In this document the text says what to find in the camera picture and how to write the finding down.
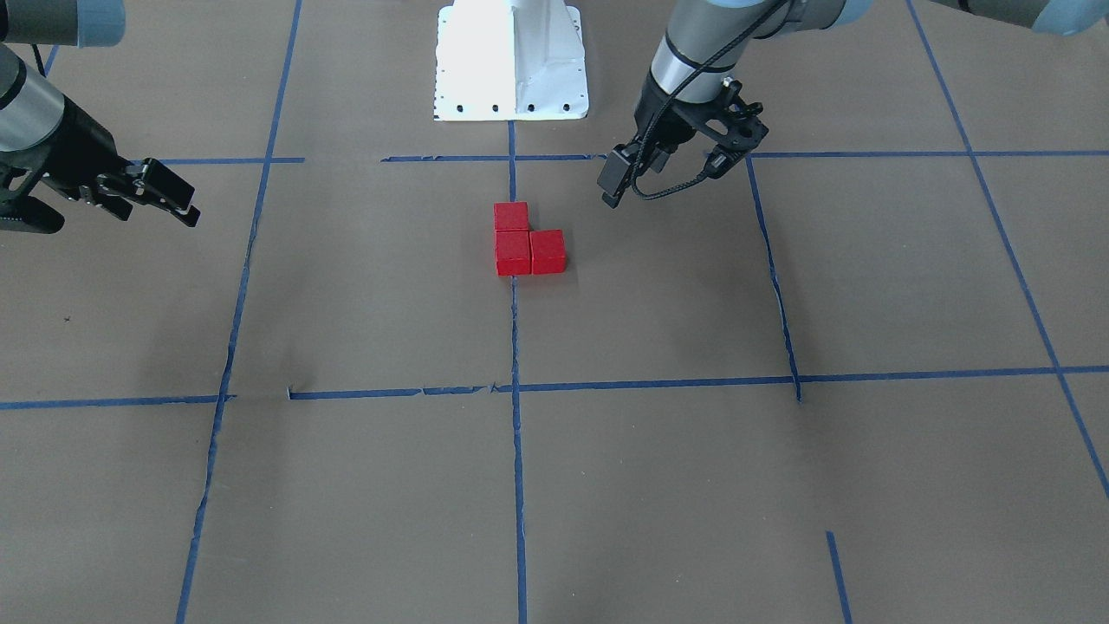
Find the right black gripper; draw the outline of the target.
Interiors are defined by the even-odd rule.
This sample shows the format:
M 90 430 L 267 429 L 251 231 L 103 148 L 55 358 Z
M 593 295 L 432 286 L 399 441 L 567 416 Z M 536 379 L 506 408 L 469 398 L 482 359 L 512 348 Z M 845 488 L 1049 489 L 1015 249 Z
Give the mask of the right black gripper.
M 58 129 L 38 146 L 3 153 L 1 229 L 52 234 L 67 224 L 61 213 L 32 197 L 44 183 L 67 200 L 83 201 L 128 221 L 135 205 L 162 209 L 195 228 L 201 211 L 193 204 L 197 190 L 157 158 L 128 165 L 114 139 L 87 111 L 64 99 Z

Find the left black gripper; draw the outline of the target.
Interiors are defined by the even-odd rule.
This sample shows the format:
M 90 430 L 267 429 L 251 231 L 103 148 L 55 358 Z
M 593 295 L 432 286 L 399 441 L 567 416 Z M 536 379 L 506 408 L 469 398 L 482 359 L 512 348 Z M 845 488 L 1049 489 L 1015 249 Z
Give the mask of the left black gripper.
M 739 158 L 756 150 L 769 134 L 769 127 L 759 119 L 762 104 L 746 103 L 741 98 L 742 88 L 743 84 L 732 78 L 716 80 L 710 83 L 712 98 L 708 102 L 676 100 L 663 111 L 669 95 L 652 76 L 647 76 L 634 111 L 637 132 L 632 142 L 637 146 L 611 150 L 597 178 L 606 205 L 613 209 L 620 205 L 635 173 L 640 151 L 643 158 L 637 173 L 645 173 L 648 168 L 660 172 L 679 146 L 698 133 L 703 134 L 716 142 L 706 158 L 706 177 L 718 180 Z

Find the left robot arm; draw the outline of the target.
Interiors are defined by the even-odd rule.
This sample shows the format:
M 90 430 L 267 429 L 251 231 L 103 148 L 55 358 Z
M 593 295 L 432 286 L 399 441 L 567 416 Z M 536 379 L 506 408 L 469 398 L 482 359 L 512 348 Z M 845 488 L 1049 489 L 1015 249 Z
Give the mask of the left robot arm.
M 874 1 L 678 1 L 643 81 L 633 112 L 635 134 L 606 155 L 597 178 L 600 201 L 615 209 L 625 191 L 642 201 L 667 198 L 705 180 L 720 180 L 769 134 L 761 102 L 745 102 L 734 75 L 749 41 L 855 23 Z M 1078 35 L 1106 24 L 1106 1 L 927 1 L 1042 35 Z M 692 180 L 645 192 L 638 180 L 661 172 L 698 135 L 713 143 Z M 957 151 L 824 151 L 766 153 L 756 158 L 963 157 Z

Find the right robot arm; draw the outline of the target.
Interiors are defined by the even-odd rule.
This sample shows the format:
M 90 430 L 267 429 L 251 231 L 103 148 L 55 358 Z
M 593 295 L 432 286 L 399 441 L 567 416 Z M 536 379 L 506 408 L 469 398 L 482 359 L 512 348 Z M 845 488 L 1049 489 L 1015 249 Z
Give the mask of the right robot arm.
M 52 234 L 63 228 L 63 215 L 33 197 L 40 183 L 118 219 L 126 221 L 134 205 L 150 205 L 187 228 L 199 224 L 193 185 L 157 158 L 133 163 L 121 157 L 111 132 L 10 47 L 115 47 L 125 34 L 122 1 L 1 4 L 3 231 Z

